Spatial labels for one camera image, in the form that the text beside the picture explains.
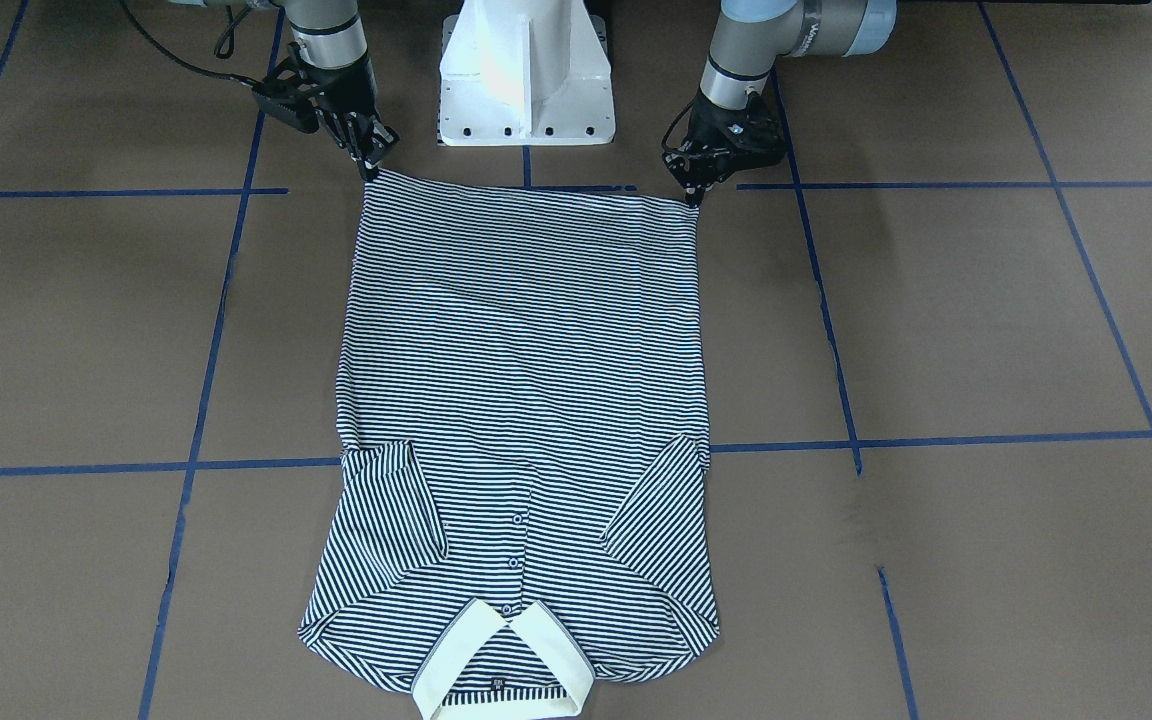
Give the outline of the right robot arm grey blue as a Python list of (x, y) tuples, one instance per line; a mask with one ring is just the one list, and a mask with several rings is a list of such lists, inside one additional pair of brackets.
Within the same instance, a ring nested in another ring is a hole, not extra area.
[(238, 79), (262, 113), (298, 132), (329, 132), (365, 182), (397, 145), (378, 109), (378, 83), (356, 1), (183, 1), (279, 9), (291, 26), (287, 56), (262, 79)]

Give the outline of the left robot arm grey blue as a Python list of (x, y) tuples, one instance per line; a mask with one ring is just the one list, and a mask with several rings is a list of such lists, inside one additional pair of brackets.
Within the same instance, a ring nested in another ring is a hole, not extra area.
[(882, 50), (896, 1), (722, 1), (698, 91), (677, 115), (685, 135), (660, 141), (666, 169), (699, 209), (710, 188), (774, 167), (787, 152), (767, 99), (782, 56), (863, 56)]

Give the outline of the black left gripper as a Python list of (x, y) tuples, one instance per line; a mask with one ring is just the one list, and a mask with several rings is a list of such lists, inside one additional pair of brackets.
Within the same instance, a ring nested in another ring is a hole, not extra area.
[(786, 151), (780, 122), (763, 94), (750, 92), (736, 109), (727, 109), (699, 91), (689, 105), (684, 142), (672, 152), (672, 177), (684, 191), (685, 205), (700, 209), (717, 181), (773, 167)]

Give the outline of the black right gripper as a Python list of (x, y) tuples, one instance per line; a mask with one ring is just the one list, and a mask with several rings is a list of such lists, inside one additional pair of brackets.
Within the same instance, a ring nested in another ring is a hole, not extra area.
[(349, 138), (353, 142), (349, 156), (361, 179), (365, 183), (374, 181), (401, 137), (382, 122), (376, 106), (378, 88), (370, 53), (346, 67), (314, 67), (314, 85), (317, 127), (335, 138)]

